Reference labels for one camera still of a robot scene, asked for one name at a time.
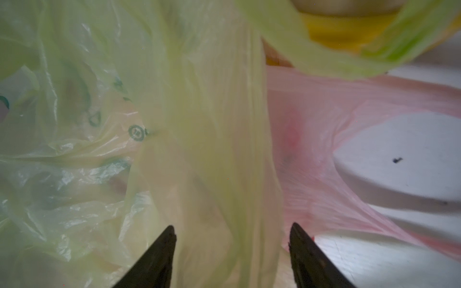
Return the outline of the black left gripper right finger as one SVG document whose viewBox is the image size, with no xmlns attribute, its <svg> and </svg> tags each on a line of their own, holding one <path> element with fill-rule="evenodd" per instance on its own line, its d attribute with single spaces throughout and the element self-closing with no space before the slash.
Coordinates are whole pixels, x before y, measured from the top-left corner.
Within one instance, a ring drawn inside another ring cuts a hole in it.
<svg viewBox="0 0 461 288">
<path fill-rule="evenodd" d="M 298 288 L 355 288 L 298 223 L 290 229 L 289 253 Z"/>
</svg>

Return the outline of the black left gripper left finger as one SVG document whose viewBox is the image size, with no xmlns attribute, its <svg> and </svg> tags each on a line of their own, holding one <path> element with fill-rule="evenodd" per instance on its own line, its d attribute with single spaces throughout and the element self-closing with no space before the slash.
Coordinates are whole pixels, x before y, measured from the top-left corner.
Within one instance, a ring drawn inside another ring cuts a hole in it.
<svg viewBox="0 0 461 288">
<path fill-rule="evenodd" d="M 114 288 L 169 288 L 176 234 L 168 226 Z"/>
</svg>

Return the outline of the green plastic bag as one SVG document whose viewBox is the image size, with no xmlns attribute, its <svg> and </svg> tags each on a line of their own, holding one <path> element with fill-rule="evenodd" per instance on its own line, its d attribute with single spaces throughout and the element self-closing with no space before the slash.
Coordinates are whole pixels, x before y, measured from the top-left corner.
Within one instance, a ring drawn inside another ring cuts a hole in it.
<svg viewBox="0 0 461 288">
<path fill-rule="evenodd" d="M 293 285 L 254 1 L 1 2 L 1 286 Z"/>
</svg>

